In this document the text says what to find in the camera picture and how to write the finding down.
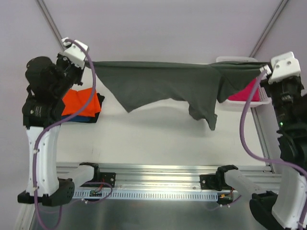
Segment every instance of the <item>gray floor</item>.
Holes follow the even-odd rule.
[[[230,208],[216,203],[192,201],[106,200],[96,205],[77,202],[65,207],[57,230],[265,230],[252,217],[248,202],[241,200]],[[57,208],[42,207],[53,211]],[[41,212],[53,227],[58,214]],[[37,221],[31,230],[42,230]]]

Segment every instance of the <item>red cloth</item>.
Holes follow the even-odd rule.
[[[63,98],[65,109],[62,113],[62,116],[71,115],[81,109],[81,107],[87,102],[88,98],[90,97],[91,91],[92,88],[80,91],[69,90]],[[99,112],[101,112],[101,107],[99,104],[97,93],[95,91],[93,99],[88,104],[86,109],[84,109],[79,114],[79,116],[95,117],[95,114]]]
[[[240,101],[240,102],[246,102],[246,100],[248,99],[248,96],[250,95],[250,92],[254,86],[254,84],[256,83],[256,79],[254,79],[250,84],[247,85],[247,87],[234,94],[234,95],[231,95],[228,100],[230,101]],[[257,88],[254,96],[253,96],[253,99],[251,100],[252,102],[259,102],[260,101],[260,97],[259,97],[259,89]]]

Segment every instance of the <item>pink cloth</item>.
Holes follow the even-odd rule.
[[[234,94],[234,95],[231,95],[228,100],[230,101],[240,101],[240,102],[245,102],[247,99],[248,99],[248,96],[254,86],[256,82],[256,79],[254,79],[250,84],[247,85],[247,87]],[[260,97],[259,97],[259,89],[257,88],[257,91],[255,92],[254,96],[253,96],[253,99],[251,100],[252,102],[259,102],[260,101]]]

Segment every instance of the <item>stack of folded clothes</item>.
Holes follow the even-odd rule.
[[[65,104],[65,109],[62,113],[62,119],[68,117],[71,114],[77,112],[81,107],[87,102],[90,97],[92,88],[85,90],[69,90],[63,98]],[[81,122],[81,123],[96,123],[101,112],[102,102],[105,99],[104,96],[101,96],[95,91],[94,97],[91,102],[88,104],[86,109],[84,109],[78,116],[69,120],[72,122]]]

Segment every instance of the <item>metal pole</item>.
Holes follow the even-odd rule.
[[[51,17],[51,14],[47,8],[47,5],[45,4],[45,1],[44,0],[36,0],[41,12],[43,13],[44,15],[44,18],[46,19],[53,35],[56,37],[56,40],[60,46],[60,48],[62,49],[62,51],[64,51],[64,46],[62,44],[62,36],[59,32],[59,29],[57,28],[56,24],[54,23],[53,21],[53,18]]]
[[[259,37],[257,43],[255,44],[253,50],[250,53],[250,57],[253,58],[259,51],[260,47],[262,46],[264,40],[267,38],[268,34],[270,33],[271,29],[274,27],[277,19],[283,12],[286,5],[290,2],[290,0],[281,0],[278,7],[276,8],[275,12],[273,13],[272,17],[270,18],[268,24],[265,26],[261,36]]]

